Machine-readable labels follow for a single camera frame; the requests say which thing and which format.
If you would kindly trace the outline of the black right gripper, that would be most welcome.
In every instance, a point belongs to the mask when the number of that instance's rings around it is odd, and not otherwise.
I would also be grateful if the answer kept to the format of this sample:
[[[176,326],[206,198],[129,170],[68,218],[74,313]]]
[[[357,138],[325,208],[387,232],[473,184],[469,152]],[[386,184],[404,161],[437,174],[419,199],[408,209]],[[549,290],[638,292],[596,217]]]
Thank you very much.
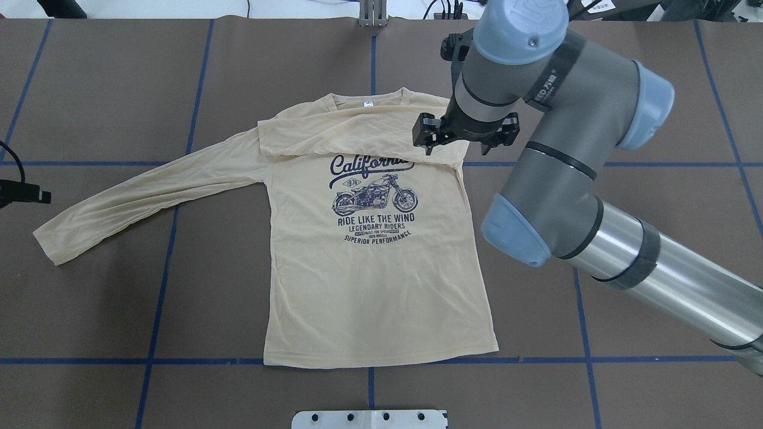
[[[433,114],[420,113],[412,127],[412,144],[430,156],[435,147],[465,139],[480,142],[480,154],[485,156],[493,148],[511,146],[520,133],[518,113],[509,113],[493,122],[475,120],[460,107],[448,107],[446,114],[437,119]]]

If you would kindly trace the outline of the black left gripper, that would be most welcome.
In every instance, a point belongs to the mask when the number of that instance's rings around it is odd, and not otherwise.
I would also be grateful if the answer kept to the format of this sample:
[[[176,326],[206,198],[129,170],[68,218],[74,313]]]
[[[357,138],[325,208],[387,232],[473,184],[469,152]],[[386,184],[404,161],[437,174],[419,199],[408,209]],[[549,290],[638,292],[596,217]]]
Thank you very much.
[[[41,190],[40,185],[1,179],[1,209],[11,203],[50,204],[51,200],[51,192]]]

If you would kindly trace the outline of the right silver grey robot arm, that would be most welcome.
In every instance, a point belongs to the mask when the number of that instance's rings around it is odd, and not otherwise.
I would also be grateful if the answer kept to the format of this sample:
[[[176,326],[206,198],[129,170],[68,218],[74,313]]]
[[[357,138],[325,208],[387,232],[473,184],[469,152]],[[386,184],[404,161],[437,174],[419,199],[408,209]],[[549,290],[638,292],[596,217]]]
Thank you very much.
[[[649,141],[675,90],[569,21],[562,1],[488,2],[474,28],[442,41],[452,95],[439,119],[418,117],[412,143],[431,154],[463,139],[488,154],[519,133],[515,103],[541,111],[480,226],[486,241],[533,267],[565,260],[698,329],[761,375],[761,289],[594,195],[613,150]]]

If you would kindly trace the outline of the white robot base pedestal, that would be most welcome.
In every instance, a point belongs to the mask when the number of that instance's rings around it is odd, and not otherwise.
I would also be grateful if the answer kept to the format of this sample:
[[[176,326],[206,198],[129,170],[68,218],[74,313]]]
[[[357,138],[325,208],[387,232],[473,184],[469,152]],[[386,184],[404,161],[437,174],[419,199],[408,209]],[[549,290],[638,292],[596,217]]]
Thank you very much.
[[[436,409],[389,409],[303,411],[291,428],[448,428],[446,411]]]

